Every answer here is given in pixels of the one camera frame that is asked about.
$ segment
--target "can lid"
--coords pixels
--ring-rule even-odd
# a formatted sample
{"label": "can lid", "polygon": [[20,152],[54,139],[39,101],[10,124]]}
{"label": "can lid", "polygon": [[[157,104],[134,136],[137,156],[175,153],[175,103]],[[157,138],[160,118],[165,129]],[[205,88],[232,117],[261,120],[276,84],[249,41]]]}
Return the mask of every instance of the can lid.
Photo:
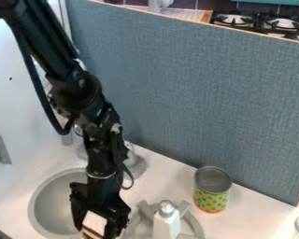
{"label": "can lid", "polygon": [[197,186],[206,192],[222,194],[232,187],[232,179],[226,171],[215,166],[200,168],[195,173]]}

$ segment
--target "stove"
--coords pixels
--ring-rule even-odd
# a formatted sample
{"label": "stove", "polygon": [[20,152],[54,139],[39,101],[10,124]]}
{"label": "stove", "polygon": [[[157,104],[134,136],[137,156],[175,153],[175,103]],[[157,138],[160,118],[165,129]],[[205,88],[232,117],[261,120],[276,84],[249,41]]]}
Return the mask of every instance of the stove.
{"label": "stove", "polygon": [[214,11],[210,23],[299,41],[299,16]]}

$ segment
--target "white bottle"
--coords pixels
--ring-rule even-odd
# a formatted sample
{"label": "white bottle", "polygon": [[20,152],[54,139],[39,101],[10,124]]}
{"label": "white bottle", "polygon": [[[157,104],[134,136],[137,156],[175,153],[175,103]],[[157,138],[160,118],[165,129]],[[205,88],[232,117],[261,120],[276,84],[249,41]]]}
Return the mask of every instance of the white bottle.
{"label": "white bottle", "polygon": [[153,239],[177,239],[180,234],[179,211],[172,202],[162,201],[154,216]]}

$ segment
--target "black cable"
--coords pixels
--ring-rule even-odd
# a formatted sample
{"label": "black cable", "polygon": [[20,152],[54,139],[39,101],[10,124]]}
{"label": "black cable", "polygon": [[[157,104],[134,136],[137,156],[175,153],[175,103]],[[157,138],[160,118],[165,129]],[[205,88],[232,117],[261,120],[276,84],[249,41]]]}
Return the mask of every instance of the black cable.
{"label": "black cable", "polygon": [[37,97],[38,97],[38,99],[39,99],[39,101],[40,101],[49,121],[50,121],[50,124],[53,126],[53,128],[55,129],[55,131],[58,134],[67,135],[71,131],[71,128],[73,126],[75,119],[70,119],[66,123],[65,127],[62,128],[62,126],[60,125],[60,122],[56,119],[55,114],[50,107],[50,102],[47,98],[46,93],[44,92],[41,80],[37,74],[36,67],[33,63],[33,59],[31,57],[31,52],[29,50],[29,46],[28,46],[25,36],[23,35],[23,33],[21,32],[21,29],[18,26],[13,25],[13,24],[10,24],[9,26],[12,29],[12,32],[19,44],[21,55],[24,59],[25,65],[30,74],[33,85],[35,87]]}

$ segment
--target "white wall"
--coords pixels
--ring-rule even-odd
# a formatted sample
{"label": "white wall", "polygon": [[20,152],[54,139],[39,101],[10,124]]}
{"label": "white wall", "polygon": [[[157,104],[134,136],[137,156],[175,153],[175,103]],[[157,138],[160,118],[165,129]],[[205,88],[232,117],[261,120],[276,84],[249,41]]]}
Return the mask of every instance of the white wall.
{"label": "white wall", "polygon": [[[57,1],[50,2],[58,6]],[[17,182],[34,158],[49,155],[61,145],[38,102],[14,36],[1,20],[0,134],[13,163],[0,164],[0,195]]]}

